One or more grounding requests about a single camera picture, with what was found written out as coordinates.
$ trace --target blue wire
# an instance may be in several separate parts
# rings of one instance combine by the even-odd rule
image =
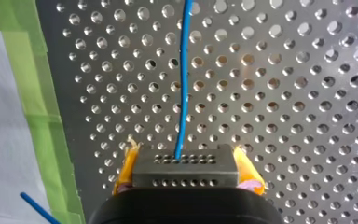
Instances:
[[[188,48],[188,36],[190,33],[190,12],[192,0],[185,0],[185,7],[183,9],[183,18],[182,18],[182,33],[181,33],[181,43],[180,43],[180,74],[181,74],[181,113],[180,113],[180,123],[179,123],[179,134],[176,140],[175,148],[175,158],[180,160],[182,154],[182,147],[185,141],[186,134],[186,117],[187,117],[187,73],[188,73],[188,63],[187,63],[187,48]]]
[[[45,209],[43,209],[37,202],[35,202],[28,194],[22,192],[20,194],[22,199],[26,201],[29,205],[33,207],[33,209],[38,212],[43,218],[45,218],[51,224],[60,224],[57,219],[55,219],[52,215],[50,215]]]

